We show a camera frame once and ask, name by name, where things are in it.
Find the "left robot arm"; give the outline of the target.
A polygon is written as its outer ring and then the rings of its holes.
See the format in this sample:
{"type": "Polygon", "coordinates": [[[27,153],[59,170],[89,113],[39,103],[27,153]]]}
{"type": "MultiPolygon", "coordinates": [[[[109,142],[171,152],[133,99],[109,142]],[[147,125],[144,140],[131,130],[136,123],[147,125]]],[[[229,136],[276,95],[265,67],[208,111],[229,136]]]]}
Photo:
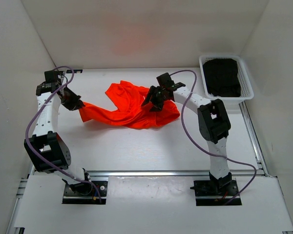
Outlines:
{"type": "Polygon", "coordinates": [[[59,107],[70,111],[84,107],[81,97],[71,91],[63,72],[44,73],[45,81],[37,86],[38,112],[26,128],[24,147],[38,172],[56,174],[80,194],[91,193],[93,184],[84,168],[72,166],[69,148],[58,134],[59,107]]]}

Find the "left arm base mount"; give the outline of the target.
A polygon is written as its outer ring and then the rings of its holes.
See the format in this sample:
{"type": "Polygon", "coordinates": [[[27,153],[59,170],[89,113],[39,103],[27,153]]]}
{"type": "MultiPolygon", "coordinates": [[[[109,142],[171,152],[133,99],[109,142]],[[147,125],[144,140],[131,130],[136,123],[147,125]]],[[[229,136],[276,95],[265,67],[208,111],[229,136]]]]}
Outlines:
{"type": "Polygon", "coordinates": [[[107,180],[92,180],[98,191],[90,184],[69,185],[64,179],[62,204],[105,205],[108,189],[107,180]]]}

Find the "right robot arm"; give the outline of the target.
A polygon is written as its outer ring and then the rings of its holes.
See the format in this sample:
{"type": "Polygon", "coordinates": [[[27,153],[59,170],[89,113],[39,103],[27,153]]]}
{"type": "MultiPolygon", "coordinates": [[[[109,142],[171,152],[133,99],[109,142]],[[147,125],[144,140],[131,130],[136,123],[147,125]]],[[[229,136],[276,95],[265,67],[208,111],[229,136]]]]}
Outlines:
{"type": "Polygon", "coordinates": [[[228,166],[227,138],[231,129],[230,120],[220,99],[209,100],[193,92],[185,84],[175,83],[169,73],[157,77],[158,86],[151,86],[141,106],[152,104],[151,112],[159,112],[164,109],[164,104],[169,100],[182,104],[181,122],[183,128],[184,110],[189,108],[198,116],[198,128],[201,136],[207,141],[210,156],[209,188],[215,195],[222,194],[227,185],[232,181],[232,175],[228,166]]]}

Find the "orange shorts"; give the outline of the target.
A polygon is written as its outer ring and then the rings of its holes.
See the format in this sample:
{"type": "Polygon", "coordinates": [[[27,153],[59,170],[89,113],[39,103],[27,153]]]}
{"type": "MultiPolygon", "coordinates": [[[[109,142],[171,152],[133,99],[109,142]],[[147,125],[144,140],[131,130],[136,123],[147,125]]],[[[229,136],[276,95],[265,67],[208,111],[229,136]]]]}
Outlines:
{"type": "Polygon", "coordinates": [[[141,106],[149,88],[136,86],[128,81],[113,83],[106,90],[106,96],[116,106],[110,111],[91,103],[84,103],[79,109],[83,122],[95,120],[112,126],[125,126],[133,129],[148,129],[167,125],[180,116],[180,112],[171,100],[165,102],[163,110],[152,112],[151,103],[141,106]]]}

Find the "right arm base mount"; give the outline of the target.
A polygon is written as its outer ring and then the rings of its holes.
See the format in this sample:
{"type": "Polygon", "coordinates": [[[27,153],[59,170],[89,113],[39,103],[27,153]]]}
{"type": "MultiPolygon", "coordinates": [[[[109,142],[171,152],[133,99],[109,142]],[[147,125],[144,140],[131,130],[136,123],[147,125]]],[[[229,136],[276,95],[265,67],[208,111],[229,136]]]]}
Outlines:
{"type": "Polygon", "coordinates": [[[194,180],[190,189],[195,192],[196,206],[242,205],[237,182],[231,172],[219,179],[209,173],[209,179],[194,180]]]}

